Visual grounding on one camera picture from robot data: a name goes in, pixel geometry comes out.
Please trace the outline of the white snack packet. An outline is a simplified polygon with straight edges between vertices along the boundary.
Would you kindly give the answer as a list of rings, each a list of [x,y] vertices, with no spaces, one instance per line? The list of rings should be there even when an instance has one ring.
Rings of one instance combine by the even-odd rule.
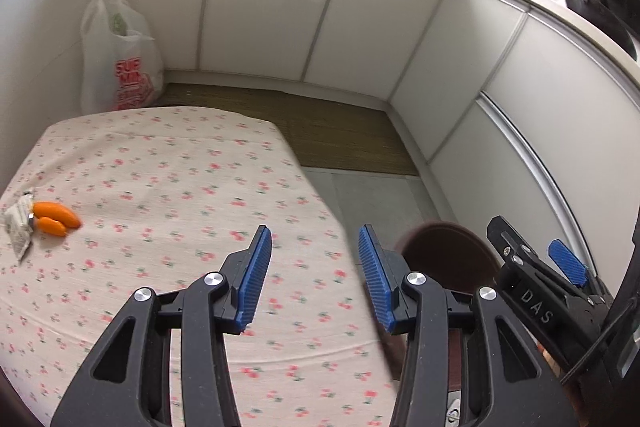
[[[9,234],[12,251],[18,263],[23,261],[32,245],[35,230],[34,204],[34,190],[30,188],[3,213],[6,233]]]

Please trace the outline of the brown trash bin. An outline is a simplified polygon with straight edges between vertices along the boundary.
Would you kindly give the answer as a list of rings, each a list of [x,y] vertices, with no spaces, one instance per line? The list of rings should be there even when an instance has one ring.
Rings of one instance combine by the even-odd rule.
[[[495,254],[476,234],[446,221],[430,221],[407,233],[396,246],[412,271],[422,272],[442,288],[473,294],[492,282],[500,269]],[[462,337],[448,332],[448,389],[458,391],[462,380]],[[406,343],[388,338],[386,360],[394,381],[400,380]]]

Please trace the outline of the white kitchen cabinets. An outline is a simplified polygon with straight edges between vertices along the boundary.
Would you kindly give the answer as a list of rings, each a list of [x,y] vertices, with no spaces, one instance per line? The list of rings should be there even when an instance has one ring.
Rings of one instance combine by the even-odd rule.
[[[446,217],[503,215],[622,286],[639,210],[639,67],[550,0],[129,0],[173,83],[390,112]]]

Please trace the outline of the cherry print tablecloth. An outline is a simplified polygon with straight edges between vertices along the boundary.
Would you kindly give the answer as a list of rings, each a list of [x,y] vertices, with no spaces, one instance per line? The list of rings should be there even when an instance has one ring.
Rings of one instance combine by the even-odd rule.
[[[250,245],[272,256],[255,318],[226,340],[247,426],[385,426],[396,391],[347,235],[268,121],[148,108],[51,126],[2,194],[73,209],[79,230],[1,245],[1,366],[48,423],[139,287],[185,288]]]

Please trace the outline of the orange sausage pack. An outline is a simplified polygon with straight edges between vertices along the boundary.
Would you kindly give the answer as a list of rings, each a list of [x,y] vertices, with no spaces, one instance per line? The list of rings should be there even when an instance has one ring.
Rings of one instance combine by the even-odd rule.
[[[35,202],[32,205],[35,229],[54,237],[65,237],[81,227],[81,221],[70,208],[58,202]]]

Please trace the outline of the white plastic shopping bag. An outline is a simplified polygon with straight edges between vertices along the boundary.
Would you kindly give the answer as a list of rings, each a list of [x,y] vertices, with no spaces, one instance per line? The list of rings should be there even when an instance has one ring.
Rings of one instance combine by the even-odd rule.
[[[80,36],[82,113],[144,107],[163,91],[160,48],[145,17],[127,0],[90,0]]]

